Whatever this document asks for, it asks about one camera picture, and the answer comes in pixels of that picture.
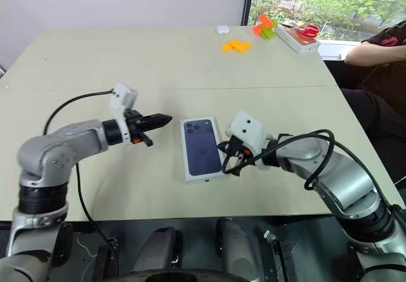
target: white box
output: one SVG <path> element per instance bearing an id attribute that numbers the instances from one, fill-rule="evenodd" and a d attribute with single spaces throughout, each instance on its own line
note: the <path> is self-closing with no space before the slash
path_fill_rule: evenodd
<path id="1" fill-rule="evenodd" d="M 217 132 L 216 123 L 214 121 L 214 117 L 183 119 L 180 121 L 181 139 L 182 139 L 182 147 L 183 147 L 183 161 L 185 163 L 185 176 L 186 176 L 187 184 L 211 183 L 213 181 L 218 181 L 225 177 L 225 174 L 222 173 L 221 169 L 218 172 L 213 172 L 213 173 L 208 173 L 208 174 L 199 174 L 199 175 L 191 175 L 191 173 L 189 171 L 189 163 L 188 163 L 188 155 L 187 155 L 187 142 L 186 142 L 186 137 L 185 137 L 185 135 L 188 135 L 188 134 L 185 134 L 184 125 L 187 124 L 188 122 L 193 124 L 193 122 L 196 122 L 196 121 L 204 122 L 205 120 L 207 120 L 211 123 L 211 127 L 213 128 L 214 140 L 215 140 L 216 146 L 217 146 L 220 143 L 220 141 L 219 141 L 219 136 L 218 136 L 218 132 Z M 224 162 L 223 152 L 217 148 L 216 148 L 216 151 L 218 152 L 220 163 L 221 163 L 221 165 L 223 165 L 223 162 Z"/>
<path id="2" fill-rule="evenodd" d="M 275 28 L 275 33 L 282 38 L 295 52 L 299 54 L 314 52 L 320 46 L 320 43 L 317 39 L 308 39 L 297 35 L 294 33 L 294 29 L 284 27 L 281 24 L 278 24 Z M 301 39 L 301 43 L 296 40 L 292 35 L 296 35 L 297 38 Z"/>

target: person's arm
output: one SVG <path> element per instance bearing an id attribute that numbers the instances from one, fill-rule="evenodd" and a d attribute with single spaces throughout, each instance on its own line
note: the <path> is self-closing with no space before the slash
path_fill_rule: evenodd
<path id="1" fill-rule="evenodd" d="M 373 67 L 406 60 L 406 46 L 378 46 L 367 41 L 353 48 L 345 58 L 345 63 L 357 67 Z"/>

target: black shirt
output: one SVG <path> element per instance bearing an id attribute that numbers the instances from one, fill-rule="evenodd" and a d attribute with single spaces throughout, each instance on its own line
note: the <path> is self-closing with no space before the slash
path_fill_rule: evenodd
<path id="1" fill-rule="evenodd" d="M 365 41 L 378 46 L 406 45 L 406 21 L 384 29 Z M 399 115 L 406 119 L 406 61 L 376 67 L 359 88 L 384 98 Z"/>

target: table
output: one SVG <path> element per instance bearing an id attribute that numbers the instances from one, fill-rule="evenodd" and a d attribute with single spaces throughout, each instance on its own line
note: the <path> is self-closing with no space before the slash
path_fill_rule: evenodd
<path id="1" fill-rule="evenodd" d="M 301 134 L 321 128 L 332 130 L 338 141 L 350 147 L 364 161 L 388 200 L 404 206 L 334 79 L 316 53 L 299 56 L 277 38 L 257 40 L 257 37 L 249 35 L 247 28 L 233 27 L 232 32 L 241 40 L 252 41 L 249 52 L 222 52 L 217 45 L 228 39 L 216 35 L 212 28 L 206 28 L 179 29 L 178 34 L 170 30 L 179 48 L 168 56 L 168 61 L 157 54 L 160 57 L 157 60 L 160 65 L 158 70 L 143 68 L 150 61 L 149 56 L 140 56 L 140 61 L 136 61 L 140 69 L 131 67 L 129 48 L 125 47 L 124 42 L 121 43 L 122 54 L 116 45 L 111 53 L 101 54 L 100 48 L 95 48 L 94 55 L 90 55 L 88 46 L 91 43 L 101 44 L 100 47 L 107 49 L 106 44 L 113 46 L 115 43 L 112 41 L 125 39 L 125 35 L 129 43 L 137 39 L 140 49 L 148 48 L 145 44 L 155 40 L 152 36 L 158 31 L 84 29 L 45 32 L 18 59 L 3 77 L 4 81 L 0 80 L 0 116 L 2 124 L 9 125 L 2 127 L 0 137 L 0 170 L 3 172 L 3 181 L 0 182 L 1 221 L 11 219 L 12 208 L 17 204 L 20 169 L 16 163 L 16 153 L 19 146 L 26 139 L 40 135 L 49 114 L 66 99 L 108 89 L 117 81 L 139 90 L 135 108 L 142 114 L 167 113 L 173 116 L 173 121 L 164 128 L 149 132 L 154 141 L 150 148 L 143 144 L 128 147 L 117 145 L 81 162 L 84 200 L 96 220 L 328 213 L 316 193 L 303 189 L 302 179 L 276 168 L 260 171 L 248 167 L 240 178 L 229 176 L 224 181 L 211 184 L 185 184 L 180 120 L 213 115 L 225 138 L 224 130 L 240 109 L 264 123 L 275 136 L 279 133 Z M 161 31 L 162 34 L 169 34 L 168 30 Z M 183 53 L 193 49 L 194 45 L 186 40 L 196 31 L 205 42 L 199 51 L 193 52 L 195 56 L 188 57 Z M 160 41 L 167 51 L 165 38 Z M 70 51 L 69 44 L 75 44 Z M 273 58 L 269 65 L 255 64 L 255 61 L 265 62 L 262 60 L 265 54 Z M 183 67 L 173 65 L 176 57 L 187 59 L 188 64 Z M 41 59 L 46 59 L 46 62 L 41 64 Z M 203 60 L 205 67 L 199 64 L 199 60 Z M 295 67 L 283 70 L 283 66 L 287 68 L 288 65 Z M 118 72 L 115 75 L 108 72 L 113 68 Z M 163 75 L 164 69 L 171 74 L 166 80 L 150 76 L 150 73 Z M 234 74 L 233 80 L 225 77 L 228 72 Z M 248 73 L 251 73 L 250 80 L 245 80 Z M 286 73 L 294 76 L 282 76 Z M 71 122 L 111 119 L 109 97 L 100 96 L 72 103 L 56 116 L 50 131 Z M 67 200 L 67 219 L 86 220 L 77 197 L 74 172 Z"/>

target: red scissors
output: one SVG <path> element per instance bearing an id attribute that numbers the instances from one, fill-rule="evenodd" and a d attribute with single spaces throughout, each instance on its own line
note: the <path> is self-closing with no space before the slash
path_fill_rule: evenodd
<path id="1" fill-rule="evenodd" d="M 295 28 L 299 35 L 306 38 L 316 38 L 320 29 L 316 25 L 304 24 Z"/>

